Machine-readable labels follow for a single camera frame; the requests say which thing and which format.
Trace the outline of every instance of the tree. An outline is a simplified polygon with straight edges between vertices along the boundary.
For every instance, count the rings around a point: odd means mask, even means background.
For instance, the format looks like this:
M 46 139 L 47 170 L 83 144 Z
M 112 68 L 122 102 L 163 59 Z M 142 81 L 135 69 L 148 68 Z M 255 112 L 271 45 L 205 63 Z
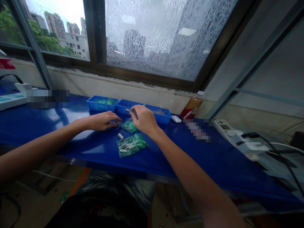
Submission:
M 9 13 L 6 5 L 3 5 L 4 10 L 0 12 L 0 29 L 5 33 L 9 43 L 24 45 L 24 40 L 16 26 L 16 23 Z
M 74 54 L 71 47 L 62 47 L 55 33 L 50 34 L 47 29 L 41 29 L 36 21 L 29 20 L 29 24 L 40 50 L 81 58 L 81 55 Z M 0 29 L 5 33 L 9 43 L 24 45 L 21 33 L 6 5 L 4 5 L 4 10 L 0 12 Z

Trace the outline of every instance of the black cable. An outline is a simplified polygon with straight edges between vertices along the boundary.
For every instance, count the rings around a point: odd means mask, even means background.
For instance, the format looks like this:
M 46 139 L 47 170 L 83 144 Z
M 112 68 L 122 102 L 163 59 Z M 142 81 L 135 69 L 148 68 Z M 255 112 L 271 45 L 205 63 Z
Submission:
M 9 196 L 8 193 L 0 193 L 0 210 L 1 210 L 1 206 L 2 206 L 2 202 L 1 202 L 1 197 L 2 196 L 5 196 L 9 201 L 11 201 L 17 208 L 17 211 L 18 211 L 18 218 L 17 220 L 10 226 L 10 228 L 13 228 L 14 225 L 16 224 L 16 222 L 19 220 L 20 216 L 21 216 L 21 206 L 20 204 L 11 196 Z
M 284 164 L 286 165 L 287 169 L 289 170 L 289 172 L 291 173 L 294 181 L 296 182 L 302 196 L 304 197 L 304 191 L 303 191 L 303 188 L 301 186 L 301 184 L 299 183 L 297 177 L 295 176 L 295 173 L 292 171 L 291 167 L 288 165 L 288 163 L 286 162 L 286 160 L 284 159 L 284 157 L 277 152 L 277 150 L 275 149 L 275 147 L 267 140 L 265 139 L 264 137 L 260 136 L 261 139 L 263 139 L 265 142 L 268 143 L 268 145 L 274 150 L 274 152 L 282 159 L 282 161 L 284 162 Z
M 242 136 L 242 138 L 247 138 L 247 137 L 249 137 L 249 138 L 261 138 L 261 139 L 263 139 L 265 142 L 267 142 L 268 145 L 273 149 L 274 153 L 275 153 L 276 155 L 278 155 L 279 158 L 284 162 L 284 165 L 285 165 L 285 166 L 287 167 L 287 169 L 289 170 L 289 172 L 290 172 L 290 174 L 292 175 L 294 181 L 296 182 L 296 184 L 297 184 L 297 186 L 298 186 L 298 188 L 299 188 L 299 190 L 300 190 L 302 196 L 304 197 L 303 188 L 302 188 L 301 184 L 299 183 L 297 177 L 295 176 L 295 173 L 292 171 L 292 169 L 291 169 L 291 167 L 289 166 L 289 164 L 287 163 L 286 159 L 285 159 L 280 153 L 277 152 L 276 148 L 275 148 L 267 139 L 265 139 L 263 136 L 260 136 L 260 135 L 259 135 L 258 133 L 256 133 L 256 132 L 250 132 L 250 133 L 247 133 L 247 134 L 243 134 L 243 135 L 241 135 L 241 136 Z
M 247 219 L 245 219 L 245 218 L 243 218 L 243 219 L 245 220 L 245 222 L 247 222 L 247 223 L 250 225 L 250 227 L 255 227 L 255 226 L 252 225 L 250 222 L 248 222 Z
M 4 78 L 5 76 L 8 76 L 8 75 L 13 75 L 13 76 L 15 76 L 15 78 L 17 79 L 17 81 L 18 81 L 20 84 L 23 84 L 23 81 L 22 81 L 17 75 L 15 75 L 15 74 L 5 74 L 5 75 L 2 75 L 2 76 L 0 76 L 0 80 L 1 80 L 2 78 Z

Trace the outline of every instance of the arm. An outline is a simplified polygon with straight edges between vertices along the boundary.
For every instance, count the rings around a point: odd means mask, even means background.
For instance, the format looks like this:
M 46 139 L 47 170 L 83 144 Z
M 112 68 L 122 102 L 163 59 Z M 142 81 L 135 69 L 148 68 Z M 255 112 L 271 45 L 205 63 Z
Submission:
M 107 124 L 112 120 L 122 121 L 111 111 L 77 119 L 0 156 L 0 183 L 15 180 L 32 170 L 84 130 L 106 130 L 115 126 Z
M 164 133 L 143 105 L 131 108 L 134 125 L 161 149 L 178 179 L 199 207 L 204 227 L 246 227 L 237 207 L 207 173 Z

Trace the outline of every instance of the blue plastic tray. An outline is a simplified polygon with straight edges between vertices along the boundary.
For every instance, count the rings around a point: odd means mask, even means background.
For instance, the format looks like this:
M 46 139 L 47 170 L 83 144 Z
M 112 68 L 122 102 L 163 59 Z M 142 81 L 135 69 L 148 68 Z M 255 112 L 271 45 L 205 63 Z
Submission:
M 126 115 L 126 114 L 128 114 L 126 112 L 126 108 L 131 109 L 131 107 L 134 106 L 134 105 L 143 105 L 143 104 L 135 102 L 135 101 L 129 101 L 129 100 L 122 99 L 118 102 L 118 104 L 116 106 L 117 107 L 117 112 Z
M 105 112 L 105 111 L 115 112 L 118 99 L 111 98 L 112 100 L 115 101 L 115 105 L 111 105 L 111 104 L 107 105 L 107 104 L 101 104 L 101 103 L 95 102 L 96 100 L 103 100 L 103 99 L 108 99 L 108 97 L 93 96 L 93 97 L 89 98 L 86 101 L 88 103 L 89 110 L 103 111 L 103 112 Z
M 170 119 L 171 119 L 171 112 L 169 109 L 164 109 L 164 108 L 160 108 L 160 107 L 156 107 L 156 106 L 152 106 L 152 105 L 148 105 L 146 104 L 146 107 L 148 109 L 150 109 L 151 111 L 162 111 L 165 113 L 165 115 L 160 115 L 157 113 L 154 113 L 156 122 L 160 123 L 160 124 L 168 124 Z

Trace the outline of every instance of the blue table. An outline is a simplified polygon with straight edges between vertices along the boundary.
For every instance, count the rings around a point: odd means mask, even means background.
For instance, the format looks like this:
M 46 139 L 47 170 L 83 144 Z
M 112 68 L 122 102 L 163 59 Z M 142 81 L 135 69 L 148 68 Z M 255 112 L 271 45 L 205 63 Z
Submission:
M 20 146 L 78 118 L 97 113 L 88 110 L 87 99 L 84 96 L 71 94 L 70 108 L 66 109 L 28 109 L 26 105 L 21 105 L 1 111 L 0 143 Z M 129 117 L 122 114 L 118 116 L 123 121 Z M 168 125 L 160 124 L 160 127 L 228 194 L 259 201 L 271 211 L 303 207 L 303 203 L 293 194 L 265 174 L 208 123 L 198 119 L 195 121 L 200 121 L 201 128 L 211 136 L 211 143 L 196 140 L 183 123 L 175 123 L 171 120 Z M 84 131 L 64 146 L 54 158 L 69 164 L 163 183 L 178 183 L 176 175 L 160 149 L 144 133 L 141 134 L 149 147 L 132 156 L 120 158 L 116 144 L 119 140 L 118 133 L 124 137 L 132 135 L 121 127 L 101 132 Z

